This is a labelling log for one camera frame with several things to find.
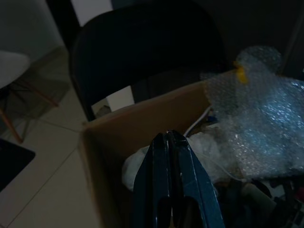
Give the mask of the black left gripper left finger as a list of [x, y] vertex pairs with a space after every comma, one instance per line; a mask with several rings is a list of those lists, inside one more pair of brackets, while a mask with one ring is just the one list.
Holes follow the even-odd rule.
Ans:
[[132, 228], [169, 228], [171, 178], [164, 134], [152, 140], [133, 186]]

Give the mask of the clear bubble wrap sheet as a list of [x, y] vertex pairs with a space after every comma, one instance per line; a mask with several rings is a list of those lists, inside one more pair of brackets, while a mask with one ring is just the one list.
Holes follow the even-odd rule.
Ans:
[[228, 150], [244, 178], [304, 174], [304, 81], [278, 74], [281, 54], [273, 47], [251, 46], [235, 69], [204, 82]]

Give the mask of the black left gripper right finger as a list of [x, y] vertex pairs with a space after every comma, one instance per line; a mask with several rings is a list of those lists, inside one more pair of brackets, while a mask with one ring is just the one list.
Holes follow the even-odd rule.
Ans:
[[169, 131], [172, 212], [177, 228], [225, 228], [213, 184], [187, 139]]

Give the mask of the cardboard box with red label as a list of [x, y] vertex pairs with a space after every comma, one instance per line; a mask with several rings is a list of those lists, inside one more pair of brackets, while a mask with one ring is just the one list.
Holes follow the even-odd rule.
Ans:
[[[167, 140], [169, 155], [169, 131], [184, 136], [209, 106], [205, 81], [112, 112], [83, 130], [79, 151], [100, 228], [132, 228], [133, 191], [122, 184], [123, 163], [140, 148], [150, 146], [159, 133]], [[177, 227], [171, 190], [172, 226]]]

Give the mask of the black folding chair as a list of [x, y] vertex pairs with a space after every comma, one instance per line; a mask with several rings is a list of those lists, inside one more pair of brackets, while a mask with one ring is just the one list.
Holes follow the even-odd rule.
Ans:
[[214, 20], [194, 0], [151, 0], [100, 14], [81, 28], [69, 60], [89, 121], [100, 100], [180, 67], [213, 73], [228, 67]]

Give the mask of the white plastic bag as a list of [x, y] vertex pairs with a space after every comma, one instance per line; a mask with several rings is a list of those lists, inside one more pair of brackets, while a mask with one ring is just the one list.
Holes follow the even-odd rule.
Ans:
[[[223, 148], [223, 145], [216, 142], [212, 135], [199, 132], [187, 138], [187, 141], [213, 183], [228, 178], [241, 180], [233, 173], [237, 170], [237, 167], [228, 149]], [[123, 163], [122, 184], [130, 191], [133, 191], [135, 177], [148, 149], [149, 146], [140, 148]]]

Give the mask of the white chair with wooden legs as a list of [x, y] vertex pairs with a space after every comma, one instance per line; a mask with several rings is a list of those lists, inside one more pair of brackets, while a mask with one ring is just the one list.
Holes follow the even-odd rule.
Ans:
[[3, 106], [0, 106], [0, 119], [5, 123], [18, 143], [23, 143], [23, 139], [17, 133], [12, 121], [8, 118], [5, 111], [7, 109], [7, 102], [10, 94], [14, 94], [23, 103], [26, 101], [18, 94], [18, 90], [11, 88], [12, 84], [16, 84], [23, 88], [23, 92], [32, 92], [36, 94], [54, 107], [58, 106], [58, 104], [46, 94], [27, 81], [20, 79], [20, 77], [22, 77], [29, 68], [29, 56], [22, 53], [0, 50], [0, 101], [3, 101]]

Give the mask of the black floor mat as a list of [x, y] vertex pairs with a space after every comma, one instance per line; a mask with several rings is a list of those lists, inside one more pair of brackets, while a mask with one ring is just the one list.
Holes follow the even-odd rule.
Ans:
[[36, 154], [0, 139], [0, 192], [35, 158]]

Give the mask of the yellow tape piece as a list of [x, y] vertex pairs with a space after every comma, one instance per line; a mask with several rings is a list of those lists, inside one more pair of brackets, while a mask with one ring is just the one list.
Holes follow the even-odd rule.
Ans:
[[234, 61], [233, 65], [235, 67], [235, 72], [236, 72], [236, 75], [237, 75], [237, 78], [238, 78], [239, 82], [242, 83], [242, 84], [248, 84], [249, 80], [248, 80], [248, 77], [246, 75], [244, 67], [240, 63], [238, 63], [237, 61]]

